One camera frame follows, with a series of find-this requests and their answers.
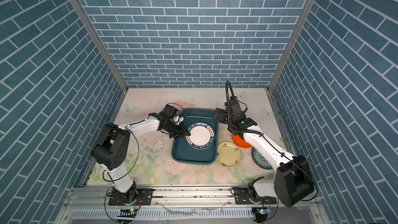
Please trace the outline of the green-rimmed white plate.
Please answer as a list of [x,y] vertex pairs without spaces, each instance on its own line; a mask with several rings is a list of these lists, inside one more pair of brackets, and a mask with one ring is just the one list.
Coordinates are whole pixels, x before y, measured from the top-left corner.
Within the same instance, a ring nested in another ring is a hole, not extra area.
[[188,126],[189,136],[186,136],[187,144],[197,150],[204,150],[215,143],[215,131],[204,122],[195,122]]

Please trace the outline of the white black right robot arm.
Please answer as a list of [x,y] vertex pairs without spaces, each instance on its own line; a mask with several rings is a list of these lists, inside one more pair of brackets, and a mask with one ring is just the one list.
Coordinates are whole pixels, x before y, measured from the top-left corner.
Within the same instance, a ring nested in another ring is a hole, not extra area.
[[277,198],[286,207],[292,207],[316,190],[308,160],[304,156],[294,156],[271,140],[245,115],[238,100],[228,100],[225,109],[215,109],[212,119],[226,124],[229,132],[256,149],[275,172],[273,182],[256,179],[250,183],[257,198]]

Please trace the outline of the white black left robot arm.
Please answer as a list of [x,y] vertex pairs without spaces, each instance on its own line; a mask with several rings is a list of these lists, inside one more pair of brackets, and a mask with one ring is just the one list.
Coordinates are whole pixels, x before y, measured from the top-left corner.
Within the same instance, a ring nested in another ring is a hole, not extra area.
[[171,139],[190,136],[182,120],[151,113],[135,123],[104,125],[91,150],[92,157],[105,169],[113,184],[113,192],[122,199],[124,205],[138,201],[135,181],[130,178],[124,163],[129,142],[138,141],[139,136],[154,131],[163,131]]

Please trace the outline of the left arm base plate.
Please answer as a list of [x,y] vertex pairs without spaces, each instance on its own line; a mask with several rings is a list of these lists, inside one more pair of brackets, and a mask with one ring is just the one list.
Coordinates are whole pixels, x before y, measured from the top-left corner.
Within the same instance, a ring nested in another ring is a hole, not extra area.
[[108,204],[111,206],[143,206],[150,205],[153,196],[153,189],[130,189],[126,193],[120,193],[115,188],[112,188],[107,193],[109,197]]

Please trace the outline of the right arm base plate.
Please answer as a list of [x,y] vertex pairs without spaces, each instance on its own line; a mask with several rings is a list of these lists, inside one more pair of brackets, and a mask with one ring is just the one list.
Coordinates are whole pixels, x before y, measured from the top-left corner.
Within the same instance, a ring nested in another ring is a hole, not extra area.
[[276,204],[275,197],[260,197],[253,188],[232,187],[230,193],[235,199],[235,204]]

